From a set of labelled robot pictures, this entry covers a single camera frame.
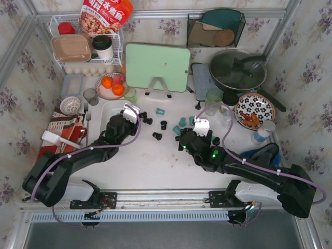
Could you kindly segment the white storage basket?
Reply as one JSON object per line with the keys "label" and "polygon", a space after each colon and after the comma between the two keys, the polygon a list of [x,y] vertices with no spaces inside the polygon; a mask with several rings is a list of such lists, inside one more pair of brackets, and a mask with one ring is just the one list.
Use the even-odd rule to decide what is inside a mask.
{"label": "white storage basket", "polygon": [[109,122],[109,119],[119,114],[123,109],[125,104],[130,104],[126,100],[112,100],[106,102],[101,111],[101,122],[100,122],[100,132],[106,130],[106,125]]}

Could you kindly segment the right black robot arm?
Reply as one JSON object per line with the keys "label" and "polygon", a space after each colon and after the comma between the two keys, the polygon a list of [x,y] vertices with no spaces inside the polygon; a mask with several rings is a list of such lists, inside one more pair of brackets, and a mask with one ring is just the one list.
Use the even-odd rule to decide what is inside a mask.
{"label": "right black robot arm", "polygon": [[187,151],[196,165],[207,172],[230,174],[262,184],[277,193],[282,208],[299,218],[309,217],[317,187],[305,170],[296,164],[290,168],[255,165],[224,146],[211,145],[212,131],[198,135],[192,128],[184,128],[177,136],[178,150]]}

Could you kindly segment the blue grey cloth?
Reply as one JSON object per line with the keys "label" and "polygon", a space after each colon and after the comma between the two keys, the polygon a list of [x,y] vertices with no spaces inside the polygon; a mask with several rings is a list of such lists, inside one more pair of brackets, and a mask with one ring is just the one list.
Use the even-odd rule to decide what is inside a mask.
{"label": "blue grey cloth", "polygon": [[276,143],[269,143],[261,148],[244,151],[240,154],[242,157],[253,161],[262,162],[273,167],[281,163],[280,148]]}

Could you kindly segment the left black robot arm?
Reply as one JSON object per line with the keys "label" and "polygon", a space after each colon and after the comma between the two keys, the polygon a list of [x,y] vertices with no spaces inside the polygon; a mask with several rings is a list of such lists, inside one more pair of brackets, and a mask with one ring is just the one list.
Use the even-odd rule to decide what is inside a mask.
{"label": "left black robot arm", "polygon": [[133,143],[141,131],[140,109],[125,104],[120,115],[110,117],[106,129],[90,145],[70,153],[43,153],[28,175],[22,188],[47,207],[57,204],[65,195],[70,176],[92,164],[105,162],[120,147]]}

